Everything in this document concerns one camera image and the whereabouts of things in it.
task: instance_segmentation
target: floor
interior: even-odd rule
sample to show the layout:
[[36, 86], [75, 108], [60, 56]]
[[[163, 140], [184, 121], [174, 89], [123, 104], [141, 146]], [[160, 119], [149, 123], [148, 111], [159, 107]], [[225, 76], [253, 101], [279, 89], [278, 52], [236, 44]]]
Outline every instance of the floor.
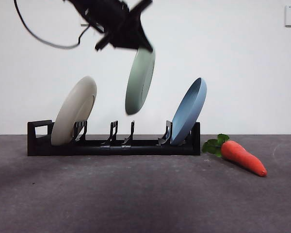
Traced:
[[266, 178], [210, 154], [27, 157], [0, 135], [0, 233], [291, 233], [291, 135], [231, 139]]

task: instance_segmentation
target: green leaves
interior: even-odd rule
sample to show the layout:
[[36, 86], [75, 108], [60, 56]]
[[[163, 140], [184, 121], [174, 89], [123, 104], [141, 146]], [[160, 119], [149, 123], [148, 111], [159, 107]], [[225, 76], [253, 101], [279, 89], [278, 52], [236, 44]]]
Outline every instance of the green leaves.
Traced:
[[218, 135], [218, 139], [209, 139], [207, 142], [205, 142], [202, 148], [202, 152], [208, 152], [210, 154], [215, 154], [217, 157], [222, 157], [221, 146], [227, 140], [229, 140], [229, 136], [221, 133]]
[[225, 143], [227, 140], [229, 140], [229, 136], [223, 133], [218, 134], [218, 143], [220, 146], [222, 146], [222, 144]]

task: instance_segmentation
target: plate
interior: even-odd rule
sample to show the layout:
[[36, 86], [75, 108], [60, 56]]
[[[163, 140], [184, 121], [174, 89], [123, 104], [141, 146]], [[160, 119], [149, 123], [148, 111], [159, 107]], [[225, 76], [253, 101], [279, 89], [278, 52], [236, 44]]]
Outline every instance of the plate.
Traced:
[[155, 52], [139, 48], [132, 64], [126, 89], [125, 110], [128, 115], [139, 112], [150, 89]]
[[73, 126], [87, 120], [95, 103], [97, 86], [93, 78], [82, 78], [70, 91], [56, 117], [51, 134], [51, 144], [60, 146], [73, 139]]
[[179, 145], [189, 135], [202, 111], [207, 93], [206, 82], [198, 78], [183, 97], [173, 118], [173, 133], [170, 144]]

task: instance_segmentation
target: orange carrot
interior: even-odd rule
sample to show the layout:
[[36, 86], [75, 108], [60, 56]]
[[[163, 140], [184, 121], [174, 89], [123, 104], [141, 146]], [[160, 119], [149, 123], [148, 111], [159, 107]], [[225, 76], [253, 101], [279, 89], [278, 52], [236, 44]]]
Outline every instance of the orange carrot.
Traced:
[[267, 175], [264, 165], [257, 157], [246, 151], [237, 142], [230, 141], [225, 134], [219, 134], [218, 139], [210, 139], [205, 142], [203, 152], [214, 153], [218, 157], [238, 163], [261, 177]]

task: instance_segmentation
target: black cable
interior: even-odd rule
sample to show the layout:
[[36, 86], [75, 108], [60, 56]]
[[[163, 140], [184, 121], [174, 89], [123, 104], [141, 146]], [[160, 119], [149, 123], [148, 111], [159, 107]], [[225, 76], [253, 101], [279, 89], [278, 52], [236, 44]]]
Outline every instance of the black cable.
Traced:
[[73, 49], [73, 48], [79, 46], [79, 45], [80, 45], [80, 42], [81, 42], [81, 37], [82, 37], [83, 34], [87, 31], [87, 29], [89, 29], [89, 27], [90, 27], [90, 25], [88, 25], [88, 27], [85, 28], [85, 30], [80, 34], [79, 39], [78, 39], [78, 43], [77, 43], [77, 44], [75, 44], [75, 45], [71, 45], [71, 46], [56, 45], [56, 44], [50, 43], [50, 42], [48, 42], [48, 41], [46, 41], [46, 40], [43, 40], [43, 39], [41, 39], [40, 37], [38, 37], [36, 34], [34, 34], [34, 33], [33, 33], [33, 32], [32, 32], [32, 31], [27, 27], [27, 25], [26, 25], [26, 23], [25, 23], [23, 17], [21, 16], [20, 11], [19, 11], [19, 9], [18, 9], [18, 5], [17, 5], [16, 0], [14, 0], [14, 5], [15, 5], [15, 8], [16, 8], [16, 10], [17, 10], [17, 13], [18, 13], [18, 16], [19, 16], [21, 22], [23, 23], [23, 25], [25, 26], [25, 28], [27, 29], [27, 31], [28, 31], [32, 36], [33, 36], [34, 38], [36, 38], [38, 41], [40, 41], [40, 42], [42, 42], [42, 43], [44, 43], [44, 44], [46, 44], [46, 45], [50, 45], [50, 46], [52, 46], [52, 47], [58, 48], [58, 49], [70, 50], [70, 49]]

